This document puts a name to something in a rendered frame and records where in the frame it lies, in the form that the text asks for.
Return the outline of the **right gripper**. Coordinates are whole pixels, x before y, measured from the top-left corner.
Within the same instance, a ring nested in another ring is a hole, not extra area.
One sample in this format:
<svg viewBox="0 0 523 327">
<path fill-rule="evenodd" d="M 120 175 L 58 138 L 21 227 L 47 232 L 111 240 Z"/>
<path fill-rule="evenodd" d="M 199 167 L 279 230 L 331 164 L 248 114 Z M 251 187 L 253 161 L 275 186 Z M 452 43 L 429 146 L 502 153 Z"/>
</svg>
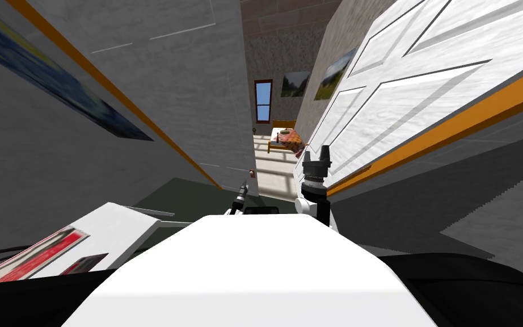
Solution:
<svg viewBox="0 0 523 327">
<path fill-rule="evenodd" d="M 331 164 L 329 145 L 321 145 L 319 161 L 312 161 L 310 151 L 305 151 L 302 162 L 304 178 L 309 181 L 324 182 Z"/>
</svg>

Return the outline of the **white cabinet with red panels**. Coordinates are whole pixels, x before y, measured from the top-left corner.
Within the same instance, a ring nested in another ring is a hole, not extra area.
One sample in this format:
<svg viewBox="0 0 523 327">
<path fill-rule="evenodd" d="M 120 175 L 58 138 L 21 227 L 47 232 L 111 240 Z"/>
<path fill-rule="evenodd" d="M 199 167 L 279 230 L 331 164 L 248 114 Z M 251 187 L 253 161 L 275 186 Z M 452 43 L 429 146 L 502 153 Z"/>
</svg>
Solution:
<svg viewBox="0 0 523 327">
<path fill-rule="evenodd" d="M 0 283 L 116 269 L 159 228 L 184 228 L 172 214 L 107 203 L 0 263 Z"/>
</svg>

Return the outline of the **white panelled door leaf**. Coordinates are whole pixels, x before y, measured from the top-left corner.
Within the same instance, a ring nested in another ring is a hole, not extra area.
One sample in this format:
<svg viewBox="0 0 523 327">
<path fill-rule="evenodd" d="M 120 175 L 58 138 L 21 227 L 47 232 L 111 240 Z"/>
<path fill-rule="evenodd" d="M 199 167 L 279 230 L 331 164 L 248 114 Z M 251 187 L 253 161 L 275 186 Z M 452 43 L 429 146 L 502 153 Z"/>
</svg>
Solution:
<svg viewBox="0 0 523 327">
<path fill-rule="evenodd" d="M 309 141 L 329 196 L 523 111 L 523 0 L 397 0 Z"/>
</svg>

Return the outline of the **green landscape wall picture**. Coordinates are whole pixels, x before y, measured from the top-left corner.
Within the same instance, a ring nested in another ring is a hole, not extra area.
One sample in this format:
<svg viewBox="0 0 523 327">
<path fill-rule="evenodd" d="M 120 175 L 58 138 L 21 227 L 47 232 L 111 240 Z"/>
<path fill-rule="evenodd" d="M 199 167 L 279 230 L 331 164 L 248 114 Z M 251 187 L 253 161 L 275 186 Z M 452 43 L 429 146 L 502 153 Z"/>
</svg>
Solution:
<svg viewBox="0 0 523 327">
<path fill-rule="evenodd" d="M 327 68 L 314 100 L 330 100 L 355 53 L 356 49 L 352 49 Z"/>
</svg>

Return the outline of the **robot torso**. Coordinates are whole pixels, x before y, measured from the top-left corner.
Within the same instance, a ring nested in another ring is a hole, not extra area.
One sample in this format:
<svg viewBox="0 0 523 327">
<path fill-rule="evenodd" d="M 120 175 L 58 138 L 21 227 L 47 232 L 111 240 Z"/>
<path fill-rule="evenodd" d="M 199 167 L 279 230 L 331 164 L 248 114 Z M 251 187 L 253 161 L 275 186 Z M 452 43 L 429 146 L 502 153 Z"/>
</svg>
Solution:
<svg viewBox="0 0 523 327">
<path fill-rule="evenodd" d="M 309 215 L 208 215 L 62 327 L 437 327 L 387 264 Z"/>
</svg>

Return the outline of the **dark landscape wall picture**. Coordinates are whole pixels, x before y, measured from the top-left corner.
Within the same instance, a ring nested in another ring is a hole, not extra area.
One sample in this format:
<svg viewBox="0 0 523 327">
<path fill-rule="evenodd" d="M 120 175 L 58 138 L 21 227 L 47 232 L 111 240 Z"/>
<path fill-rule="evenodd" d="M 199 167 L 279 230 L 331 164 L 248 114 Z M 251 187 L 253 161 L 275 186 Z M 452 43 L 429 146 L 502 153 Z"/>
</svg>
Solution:
<svg viewBox="0 0 523 327">
<path fill-rule="evenodd" d="M 310 72 L 288 72 L 282 81 L 281 97 L 302 97 L 305 93 Z"/>
</svg>

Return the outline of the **wooden table with red cloth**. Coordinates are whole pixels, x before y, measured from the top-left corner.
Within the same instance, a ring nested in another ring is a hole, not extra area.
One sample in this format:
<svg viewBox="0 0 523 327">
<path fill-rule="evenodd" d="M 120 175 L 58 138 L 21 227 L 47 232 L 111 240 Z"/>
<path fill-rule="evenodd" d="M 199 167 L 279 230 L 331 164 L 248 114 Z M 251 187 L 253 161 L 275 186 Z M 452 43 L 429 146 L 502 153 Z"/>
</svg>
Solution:
<svg viewBox="0 0 523 327">
<path fill-rule="evenodd" d="M 307 146 L 301 136 L 294 130 L 296 120 L 272 120 L 272 134 L 268 141 L 267 153 L 271 149 L 290 150 L 295 158 L 300 158 Z"/>
</svg>

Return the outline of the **blue and yellow wall painting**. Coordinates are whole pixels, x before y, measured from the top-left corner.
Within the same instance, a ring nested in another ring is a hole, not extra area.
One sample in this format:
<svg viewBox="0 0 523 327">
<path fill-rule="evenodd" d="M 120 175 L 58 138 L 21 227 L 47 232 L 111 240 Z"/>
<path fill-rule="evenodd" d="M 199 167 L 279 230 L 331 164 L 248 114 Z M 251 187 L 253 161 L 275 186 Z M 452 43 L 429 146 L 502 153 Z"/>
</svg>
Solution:
<svg viewBox="0 0 523 327">
<path fill-rule="evenodd" d="M 109 133 L 151 141 L 144 131 L 0 19 L 0 65 Z"/>
</svg>

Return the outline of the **red framed window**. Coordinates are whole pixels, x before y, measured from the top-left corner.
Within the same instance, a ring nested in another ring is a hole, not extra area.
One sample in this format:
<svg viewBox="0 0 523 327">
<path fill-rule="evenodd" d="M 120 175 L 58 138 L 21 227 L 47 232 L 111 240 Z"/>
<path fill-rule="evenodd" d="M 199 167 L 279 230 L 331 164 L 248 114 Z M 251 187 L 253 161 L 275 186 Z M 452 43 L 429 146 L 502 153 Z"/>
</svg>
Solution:
<svg viewBox="0 0 523 327">
<path fill-rule="evenodd" d="M 268 124 L 271 115 L 272 79 L 254 81 L 256 123 Z"/>
</svg>

